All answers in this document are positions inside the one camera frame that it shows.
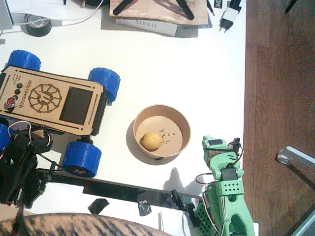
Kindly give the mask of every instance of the tripod leg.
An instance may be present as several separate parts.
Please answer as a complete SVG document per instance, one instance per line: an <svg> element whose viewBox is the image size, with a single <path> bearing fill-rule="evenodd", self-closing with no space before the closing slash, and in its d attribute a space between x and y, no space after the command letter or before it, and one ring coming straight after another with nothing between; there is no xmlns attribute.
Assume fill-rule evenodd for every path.
<svg viewBox="0 0 315 236"><path fill-rule="evenodd" d="M288 13L290 11L290 9L293 7L293 5L296 3L297 0L292 0L289 4L289 6L287 7L287 9L285 10L286 13Z"/></svg>
<svg viewBox="0 0 315 236"><path fill-rule="evenodd" d="M118 16L133 0L123 0L114 10L113 14Z"/></svg>
<svg viewBox="0 0 315 236"><path fill-rule="evenodd" d="M176 0L176 2L183 9L189 20L193 20L195 18L195 16L188 7L186 0Z"/></svg>

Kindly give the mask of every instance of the yellow ball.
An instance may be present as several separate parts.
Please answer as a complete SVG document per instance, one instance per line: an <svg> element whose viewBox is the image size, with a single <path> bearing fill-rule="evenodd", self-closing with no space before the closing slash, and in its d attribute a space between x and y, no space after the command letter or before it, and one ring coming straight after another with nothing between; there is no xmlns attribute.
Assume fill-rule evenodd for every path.
<svg viewBox="0 0 315 236"><path fill-rule="evenodd" d="M162 138L156 132L147 132L141 139L141 145L146 149L157 149L162 145Z"/></svg>

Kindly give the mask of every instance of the plug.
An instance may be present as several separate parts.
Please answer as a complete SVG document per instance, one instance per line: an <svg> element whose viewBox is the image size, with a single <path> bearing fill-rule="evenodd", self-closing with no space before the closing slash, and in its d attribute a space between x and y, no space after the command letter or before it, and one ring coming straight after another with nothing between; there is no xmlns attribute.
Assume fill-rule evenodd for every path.
<svg viewBox="0 0 315 236"><path fill-rule="evenodd" d="M230 6L226 8L225 12L223 12L223 15L221 17L220 25L219 25L220 30L224 28L225 29L224 32L226 32L228 29L232 27L238 13L240 13L242 9L240 7L240 3L241 3L241 0L232 0L230 2Z"/></svg>
<svg viewBox="0 0 315 236"><path fill-rule="evenodd" d="M237 15L238 15L238 11L237 10L228 7L225 10L225 12L223 12L223 15L221 17L220 25L219 25L219 27L220 27L219 31L222 28L225 29L224 32L229 30L232 27L232 25L234 24L234 21L235 21Z"/></svg>

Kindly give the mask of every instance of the blue tire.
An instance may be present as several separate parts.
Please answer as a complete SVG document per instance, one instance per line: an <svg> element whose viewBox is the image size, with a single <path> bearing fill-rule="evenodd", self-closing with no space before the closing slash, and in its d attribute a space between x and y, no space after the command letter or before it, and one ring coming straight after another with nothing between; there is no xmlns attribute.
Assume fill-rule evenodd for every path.
<svg viewBox="0 0 315 236"><path fill-rule="evenodd" d="M10 142L10 137L8 135L8 126L0 124L0 151L4 149L8 142Z"/></svg>
<svg viewBox="0 0 315 236"><path fill-rule="evenodd" d="M92 144L71 142L65 151L62 168L70 174L94 177L102 152Z"/></svg>
<svg viewBox="0 0 315 236"><path fill-rule="evenodd" d="M106 68L94 68L90 71L89 80L99 82L105 87L108 102L116 100L120 83L120 77L116 72Z"/></svg>
<svg viewBox="0 0 315 236"><path fill-rule="evenodd" d="M23 51L15 50L11 53L7 66L13 65L31 70L40 70L40 59L34 54Z"/></svg>

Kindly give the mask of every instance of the black screen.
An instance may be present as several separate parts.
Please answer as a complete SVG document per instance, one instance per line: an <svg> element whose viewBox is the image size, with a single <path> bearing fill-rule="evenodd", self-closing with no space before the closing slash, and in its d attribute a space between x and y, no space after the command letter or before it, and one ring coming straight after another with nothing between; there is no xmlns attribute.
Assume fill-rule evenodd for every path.
<svg viewBox="0 0 315 236"><path fill-rule="evenodd" d="M70 87L61 111L60 120L83 125L92 95L92 91Z"/></svg>

